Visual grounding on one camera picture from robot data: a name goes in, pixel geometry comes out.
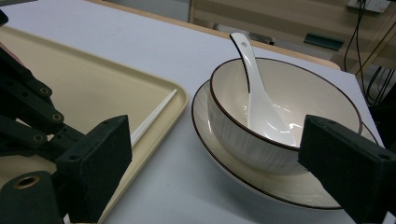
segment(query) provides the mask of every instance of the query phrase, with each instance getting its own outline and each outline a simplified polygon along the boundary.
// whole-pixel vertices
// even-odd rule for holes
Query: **bowl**
[[[248,128],[248,80],[240,59],[218,66],[210,78],[207,99],[210,128],[238,160],[274,175],[307,173],[298,162],[306,115],[332,119],[361,132],[361,115],[331,82],[296,65],[257,58],[265,89],[289,126],[296,146],[268,139]]]

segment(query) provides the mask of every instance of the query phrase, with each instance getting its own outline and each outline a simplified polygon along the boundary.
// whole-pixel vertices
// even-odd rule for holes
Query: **spoon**
[[[240,33],[230,34],[230,38],[241,55],[248,79],[247,126],[279,143],[295,146],[295,140],[288,126],[275,111],[273,103],[265,91],[262,76],[257,66],[253,48],[248,38]]]

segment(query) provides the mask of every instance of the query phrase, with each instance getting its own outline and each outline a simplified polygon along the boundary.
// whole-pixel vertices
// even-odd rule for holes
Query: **wall outlet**
[[[349,2],[346,5],[349,7],[359,8],[359,6],[361,5],[361,1],[362,0],[349,0]],[[389,6],[390,1],[366,0],[365,4],[366,4],[367,11],[383,13],[385,11],[385,9],[387,9],[387,7]]]

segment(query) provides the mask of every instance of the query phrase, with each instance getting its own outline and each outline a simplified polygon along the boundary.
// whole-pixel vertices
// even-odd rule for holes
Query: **cream plastic tray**
[[[105,119],[128,115],[130,131],[173,90],[177,94],[133,148],[133,161],[99,222],[102,222],[134,181],[157,146],[185,109],[189,99],[177,84],[133,68],[113,63],[77,49],[14,30],[0,29],[0,40],[34,76],[53,91],[51,100],[65,123],[87,133]],[[0,157],[0,187],[28,172],[55,167],[39,157]]]

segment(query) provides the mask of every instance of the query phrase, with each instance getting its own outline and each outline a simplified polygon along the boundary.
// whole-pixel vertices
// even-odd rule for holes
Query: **plate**
[[[277,202],[305,208],[323,210],[341,209],[338,202],[322,187],[310,173],[303,175],[269,175],[251,168],[232,156],[212,133],[207,115],[209,81],[195,93],[192,101],[192,121],[195,131],[215,163],[234,180],[259,195]],[[362,135],[375,138],[363,126]]]

